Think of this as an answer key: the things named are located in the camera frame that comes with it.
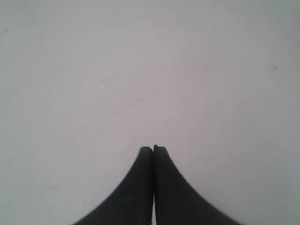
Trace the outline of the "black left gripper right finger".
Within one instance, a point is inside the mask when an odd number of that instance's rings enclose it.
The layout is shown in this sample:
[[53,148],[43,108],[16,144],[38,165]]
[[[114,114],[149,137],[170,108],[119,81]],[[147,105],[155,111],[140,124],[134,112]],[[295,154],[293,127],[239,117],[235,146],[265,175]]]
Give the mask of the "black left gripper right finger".
[[153,148],[154,197],[158,225],[237,225],[202,198],[181,175],[165,147]]

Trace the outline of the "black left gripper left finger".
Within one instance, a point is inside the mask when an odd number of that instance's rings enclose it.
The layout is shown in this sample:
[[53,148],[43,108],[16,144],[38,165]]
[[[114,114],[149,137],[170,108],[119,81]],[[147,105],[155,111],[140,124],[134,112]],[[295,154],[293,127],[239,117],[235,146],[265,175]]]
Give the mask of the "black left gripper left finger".
[[153,210],[153,151],[138,155],[116,189],[77,225],[151,225]]

